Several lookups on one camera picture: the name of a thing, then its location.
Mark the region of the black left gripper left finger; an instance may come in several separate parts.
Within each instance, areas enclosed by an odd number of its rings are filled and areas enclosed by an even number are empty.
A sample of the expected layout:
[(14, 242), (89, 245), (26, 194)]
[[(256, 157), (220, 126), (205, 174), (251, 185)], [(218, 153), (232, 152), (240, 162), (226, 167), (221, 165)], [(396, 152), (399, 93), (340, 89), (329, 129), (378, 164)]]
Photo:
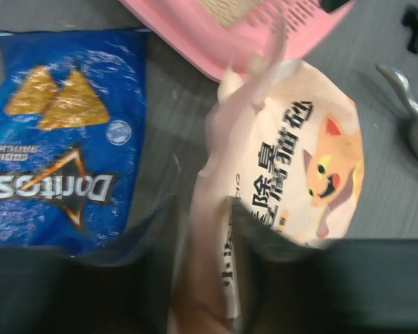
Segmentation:
[(174, 207), (83, 256), (0, 247), (0, 333), (165, 333)]

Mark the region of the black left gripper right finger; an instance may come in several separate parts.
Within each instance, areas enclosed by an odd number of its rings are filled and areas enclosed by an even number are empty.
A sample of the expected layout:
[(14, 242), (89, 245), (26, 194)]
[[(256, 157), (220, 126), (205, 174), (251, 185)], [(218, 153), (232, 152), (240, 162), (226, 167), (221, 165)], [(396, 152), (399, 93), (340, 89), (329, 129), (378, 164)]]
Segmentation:
[(418, 333), (418, 239), (309, 248), (230, 205), (239, 333)]

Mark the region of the pink cat litter bag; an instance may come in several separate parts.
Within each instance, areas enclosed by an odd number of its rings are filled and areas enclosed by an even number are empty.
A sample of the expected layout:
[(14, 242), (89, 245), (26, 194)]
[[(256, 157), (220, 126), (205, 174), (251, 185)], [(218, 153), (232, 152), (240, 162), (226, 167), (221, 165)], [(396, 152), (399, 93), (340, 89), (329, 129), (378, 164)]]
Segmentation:
[(309, 248), (342, 238), (355, 213), (364, 151), (355, 102), (302, 59), (286, 60), (286, 23), (243, 79), (228, 67), (206, 117), (208, 160), (189, 209), (171, 333), (230, 333), (241, 315), (231, 199)]

